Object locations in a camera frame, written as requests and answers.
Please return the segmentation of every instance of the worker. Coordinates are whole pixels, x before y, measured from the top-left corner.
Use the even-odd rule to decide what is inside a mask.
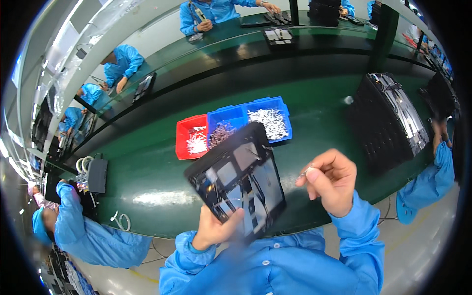
[[[221,224],[203,205],[198,231],[178,235],[175,252],[160,268],[160,293],[379,294],[385,256],[385,245],[377,241],[380,211],[359,197],[356,174],[353,162],[329,150],[305,166],[295,182],[307,185],[310,200],[320,197],[337,227],[339,260],[324,253],[322,228],[256,240],[247,248],[230,243],[215,258],[244,210]]]
[[[40,208],[33,214],[33,232],[45,245],[59,249],[90,264],[114,268],[139,266],[151,245],[151,237],[100,225],[82,215],[80,198],[73,186],[61,180],[56,186],[61,205]]]
[[[82,123],[82,111],[79,108],[68,107],[59,123],[59,136],[77,135]]]
[[[103,71],[107,79],[103,83],[102,89],[107,91],[109,87],[116,83],[117,94],[120,94],[128,79],[136,73],[143,62],[144,57],[133,46],[123,44],[116,47],[100,63],[103,65]]]
[[[452,142],[446,120],[432,122],[434,162],[396,193],[396,214],[403,224],[413,222],[419,209],[441,200],[454,185]]]
[[[367,15],[369,16],[369,19],[372,19],[372,6],[377,2],[379,6],[382,6],[382,3],[380,1],[369,1],[367,2]]]
[[[110,97],[96,84],[87,83],[82,85],[77,91],[77,96],[90,104],[96,110],[100,110],[101,108],[104,110],[112,110],[109,104]],[[84,114],[87,112],[87,109],[82,108],[81,112]]]
[[[35,184],[34,182],[28,183],[28,195],[34,198],[39,208],[55,210],[57,207],[59,207],[59,204],[46,200],[39,189],[39,185]]]
[[[280,13],[280,8],[264,0],[193,0],[180,5],[180,31],[187,36],[208,32],[213,25],[238,18],[235,5],[246,7],[264,7],[270,13]],[[205,15],[201,21],[196,10]]]
[[[349,0],[341,0],[341,16],[355,16],[355,8],[349,3]]]

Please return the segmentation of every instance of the blue cap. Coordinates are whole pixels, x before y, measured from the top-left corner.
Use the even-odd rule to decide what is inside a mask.
[[[40,240],[41,243],[44,245],[51,245],[51,240],[48,237],[48,234],[46,234],[46,228],[44,227],[44,223],[42,221],[42,216],[41,212],[44,210],[44,207],[36,210],[35,213],[33,213],[33,232],[34,236]]]
[[[60,122],[59,123],[59,127],[58,127],[59,131],[60,132],[66,132],[66,124],[64,122]]]

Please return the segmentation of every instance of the ceiling light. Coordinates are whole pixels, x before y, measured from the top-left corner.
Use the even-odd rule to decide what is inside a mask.
[[[8,158],[8,150],[7,147],[3,144],[3,140],[0,138],[0,150],[1,154],[5,157]]]

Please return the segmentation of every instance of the white plastic part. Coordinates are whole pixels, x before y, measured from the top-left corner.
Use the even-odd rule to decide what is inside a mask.
[[[92,156],[86,156],[83,160],[82,160],[82,170],[85,172],[85,173],[88,173],[88,170],[85,168],[85,161],[90,159],[93,160],[93,157]]]
[[[80,161],[83,161],[84,159],[83,158],[80,158],[77,160],[76,162],[76,169],[77,169],[77,172],[82,173],[82,170],[80,169]]]

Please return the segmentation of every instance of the blue sleeve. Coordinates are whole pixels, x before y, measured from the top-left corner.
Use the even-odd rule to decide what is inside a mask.
[[[69,244],[85,235],[82,205],[76,190],[70,184],[59,182],[56,192],[61,200],[54,237],[60,244]]]
[[[74,111],[72,107],[67,108],[65,114],[66,114],[66,131],[67,131],[71,127],[74,128],[77,121],[81,118],[77,116],[77,113]]]
[[[134,48],[133,46],[126,45],[125,48],[126,56],[131,60],[129,63],[129,68],[123,74],[123,77],[130,78],[138,68],[143,64],[144,57],[139,54],[138,49]]]
[[[246,7],[257,7],[256,0],[231,0],[231,3]]]
[[[339,260],[359,277],[356,294],[379,294],[383,283],[385,244],[377,241],[380,211],[359,198],[354,190],[349,214],[337,218],[330,214],[341,238]]]
[[[180,5],[180,31],[185,36],[190,36],[195,34],[195,26],[194,18],[188,9],[188,2],[182,3],[182,5]]]
[[[352,17],[355,16],[354,6],[349,3],[349,0],[341,0],[341,6],[344,7],[344,9],[347,9],[347,15],[350,15]]]
[[[367,2],[367,15],[369,16],[369,19],[372,19],[372,6],[374,6],[375,0]]]
[[[113,83],[115,83],[115,77],[113,76],[112,73],[110,73],[109,68],[106,64],[103,66],[103,72],[105,74],[105,79],[106,83],[108,84],[108,87],[112,87]]]
[[[176,250],[164,267],[160,268],[159,290],[161,294],[178,294],[196,274],[210,264],[216,255],[216,245],[205,251],[192,247],[196,231],[181,233],[176,237]]]

